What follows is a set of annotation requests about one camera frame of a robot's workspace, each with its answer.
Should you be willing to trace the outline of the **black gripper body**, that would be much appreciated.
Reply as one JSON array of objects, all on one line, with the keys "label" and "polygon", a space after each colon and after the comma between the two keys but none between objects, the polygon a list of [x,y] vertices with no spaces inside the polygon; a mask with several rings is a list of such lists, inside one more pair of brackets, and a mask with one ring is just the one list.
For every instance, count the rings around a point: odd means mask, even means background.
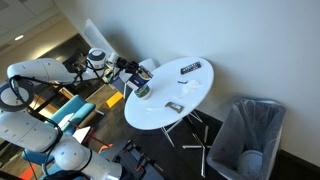
[{"label": "black gripper body", "polygon": [[126,73],[135,74],[139,71],[139,64],[137,62],[129,62],[128,60],[119,57],[116,60],[116,67],[120,70],[124,70]]}]

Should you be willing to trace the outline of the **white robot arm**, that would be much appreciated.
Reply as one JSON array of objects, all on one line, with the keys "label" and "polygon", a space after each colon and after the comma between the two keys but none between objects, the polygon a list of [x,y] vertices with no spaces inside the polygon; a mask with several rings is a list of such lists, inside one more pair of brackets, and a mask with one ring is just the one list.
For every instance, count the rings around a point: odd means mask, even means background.
[{"label": "white robot arm", "polygon": [[30,114],[36,86],[63,86],[100,78],[106,65],[122,70],[125,60],[114,52],[92,48],[86,62],[86,69],[78,73],[69,72],[61,62],[52,58],[10,65],[7,68],[8,80],[1,84],[0,137],[33,152],[53,156],[65,171],[80,172],[92,180],[118,179],[122,175],[120,164],[84,147],[73,136],[62,132],[59,126],[45,124]]}]

